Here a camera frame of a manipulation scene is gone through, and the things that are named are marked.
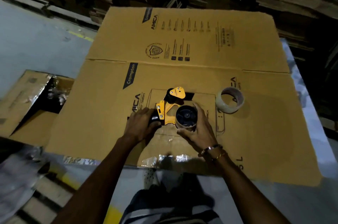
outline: forearm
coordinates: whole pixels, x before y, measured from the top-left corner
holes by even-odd
[[[218,158],[214,164],[229,188],[243,223],[289,223],[228,155]]]
[[[133,145],[121,137],[54,219],[53,224],[103,223],[123,165]]]

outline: person's left hand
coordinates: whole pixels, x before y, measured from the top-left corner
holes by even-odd
[[[124,130],[124,137],[130,138],[135,145],[154,132],[155,128],[161,125],[161,122],[153,122],[148,126],[154,109],[143,108],[137,112],[133,112]]]

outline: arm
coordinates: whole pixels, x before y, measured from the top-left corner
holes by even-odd
[[[102,163],[82,184],[54,219],[53,224],[103,223],[123,165],[135,145],[151,134],[160,122],[148,122],[154,109],[132,113],[124,131]]]
[[[204,114],[204,110],[198,104],[197,126],[195,132],[179,129],[177,132],[188,139],[199,149],[199,153],[208,147],[218,144],[211,125]],[[213,164],[216,165],[224,178],[234,203],[239,211],[243,223],[290,223],[283,214],[256,188],[245,174],[231,161],[228,154],[220,148],[208,151],[205,160],[210,164],[210,158],[219,157]]]

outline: person's right hand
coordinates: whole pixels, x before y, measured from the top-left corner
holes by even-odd
[[[197,103],[194,103],[194,106],[197,109],[196,131],[191,132],[186,129],[178,129],[177,133],[192,141],[197,146],[197,148],[194,148],[199,150],[200,153],[203,149],[212,147],[218,143],[212,131],[211,125],[204,114],[204,110]]]

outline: cardboard box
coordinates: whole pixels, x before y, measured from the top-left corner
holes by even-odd
[[[26,70],[0,101],[0,137],[45,147],[61,109],[49,88],[69,93],[74,79]]]
[[[176,86],[194,93],[218,142],[249,178],[319,184],[273,19],[258,12],[110,8],[46,150],[102,160],[123,135],[131,112],[154,107]],[[215,107],[215,96],[229,86],[245,97],[231,115]],[[148,145],[134,148],[126,164],[209,173],[170,124]]]

